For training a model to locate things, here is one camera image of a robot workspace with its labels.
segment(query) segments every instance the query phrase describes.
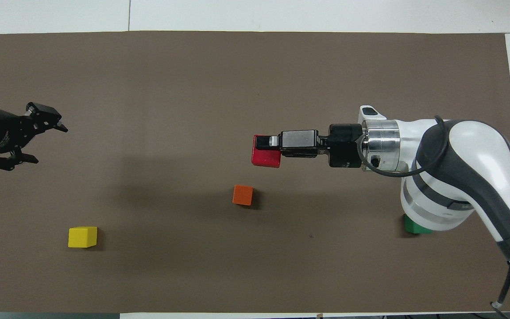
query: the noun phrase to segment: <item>brown table surface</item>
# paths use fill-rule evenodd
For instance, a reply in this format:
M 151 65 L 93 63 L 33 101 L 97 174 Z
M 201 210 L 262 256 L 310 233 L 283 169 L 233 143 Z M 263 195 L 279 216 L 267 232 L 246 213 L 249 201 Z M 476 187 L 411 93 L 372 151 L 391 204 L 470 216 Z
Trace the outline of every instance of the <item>brown table surface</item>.
M 476 214 L 411 236 L 398 179 L 250 156 L 254 134 L 326 133 L 364 104 L 510 139 L 503 35 L 0 35 L 0 109 L 29 101 L 70 131 L 0 170 L 0 311 L 487 311 L 502 286 Z M 234 184 L 256 188 L 253 208 Z M 69 249 L 74 226 L 99 244 Z

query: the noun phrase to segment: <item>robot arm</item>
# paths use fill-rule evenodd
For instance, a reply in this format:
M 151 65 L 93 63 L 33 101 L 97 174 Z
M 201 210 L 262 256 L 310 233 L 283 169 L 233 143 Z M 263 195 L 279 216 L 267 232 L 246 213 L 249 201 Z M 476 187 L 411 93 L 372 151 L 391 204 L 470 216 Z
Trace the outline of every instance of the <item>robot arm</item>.
M 333 124 L 328 136 L 312 130 L 256 136 L 251 161 L 278 167 L 280 154 L 328 154 L 332 167 L 372 166 L 401 177 L 401 204 L 414 222 L 451 230 L 475 210 L 510 263 L 510 144 L 479 121 L 436 124 L 388 120 L 363 105 L 358 124 Z
M 33 102 L 27 104 L 27 113 L 21 117 L 0 109 L 0 153 L 10 153 L 6 158 L 0 157 L 0 169 L 10 171 L 23 162 L 38 163 L 35 156 L 22 149 L 35 135 L 48 129 L 68 132 L 61 119 L 56 109 Z

